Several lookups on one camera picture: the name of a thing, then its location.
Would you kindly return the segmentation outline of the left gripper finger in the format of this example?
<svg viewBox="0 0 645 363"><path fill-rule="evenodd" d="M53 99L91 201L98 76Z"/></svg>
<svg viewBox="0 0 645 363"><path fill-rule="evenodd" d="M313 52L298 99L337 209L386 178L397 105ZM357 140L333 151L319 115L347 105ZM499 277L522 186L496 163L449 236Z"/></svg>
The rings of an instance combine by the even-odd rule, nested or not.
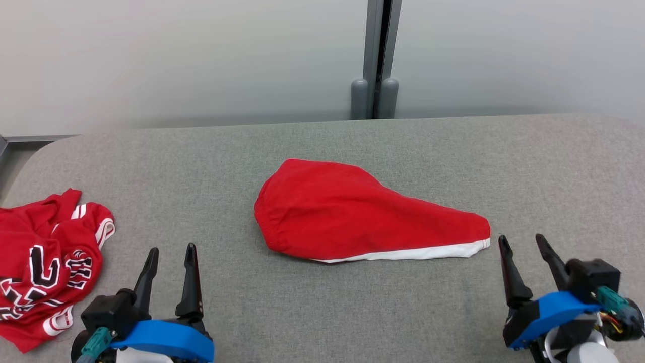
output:
<svg viewBox="0 0 645 363"><path fill-rule="evenodd" d="M149 313L150 298L152 283L157 274L158 263L159 249L157 247L151 248L134 288L136 294L134 308L138 310L139 317L151 317Z"/></svg>
<svg viewBox="0 0 645 363"><path fill-rule="evenodd" d="M184 258L185 276L180 303L176 305L175 315L180 319L201 320L204 316L202 289L200 282L200 267L197 247L194 243L187 244Z"/></svg>

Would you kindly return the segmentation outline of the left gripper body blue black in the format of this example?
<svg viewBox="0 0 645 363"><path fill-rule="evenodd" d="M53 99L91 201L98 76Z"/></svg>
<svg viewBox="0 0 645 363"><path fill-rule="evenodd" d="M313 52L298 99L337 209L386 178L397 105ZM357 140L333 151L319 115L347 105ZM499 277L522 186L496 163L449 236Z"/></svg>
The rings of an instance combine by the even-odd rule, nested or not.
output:
<svg viewBox="0 0 645 363"><path fill-rule="evenodd" d="M214 362L216 355L203 316L137 320L126 338L111 342L111 349L123 348L194 362Z"/></svg>

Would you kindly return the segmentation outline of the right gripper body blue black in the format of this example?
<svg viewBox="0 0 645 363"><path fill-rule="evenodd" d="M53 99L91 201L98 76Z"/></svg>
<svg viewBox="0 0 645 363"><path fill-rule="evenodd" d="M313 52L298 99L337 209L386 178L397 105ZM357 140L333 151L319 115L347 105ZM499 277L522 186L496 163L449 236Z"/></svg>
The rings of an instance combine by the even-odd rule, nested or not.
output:
<svg viewBox="0 0 645 363"><path fill-rule="evenodd" d="M551 329L565 325L580 315L596 313L599 304L586 304L567 291L552 292L511 308L503 328L503 339L511 350L522 350Z"/></svg>

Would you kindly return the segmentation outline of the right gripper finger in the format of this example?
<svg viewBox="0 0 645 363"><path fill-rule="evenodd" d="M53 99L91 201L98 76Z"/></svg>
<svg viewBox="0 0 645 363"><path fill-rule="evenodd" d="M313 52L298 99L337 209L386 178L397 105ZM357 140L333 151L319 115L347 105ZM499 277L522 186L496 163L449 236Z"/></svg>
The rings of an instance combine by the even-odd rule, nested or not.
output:
<svg viewBox="0 0 645 363"><path fill-rule="evenodd" d="M553 247L546 240L544 235L536 234L535 241L538 245L542 260L550 267L551 276L556 284L558 291L569 290L569 274L566 270L566 264L561 257L555 252Z"/></svg>
<svg viewBox="0 0 645 363"><path fill-rule="evenodd" d="M517 310L523 305L530 303L534 295L532 290L523 282L518 268L514 264L513 250L506 236L500 235L498 237L498 248L500 250L506 304L511 310Z"/></svg>

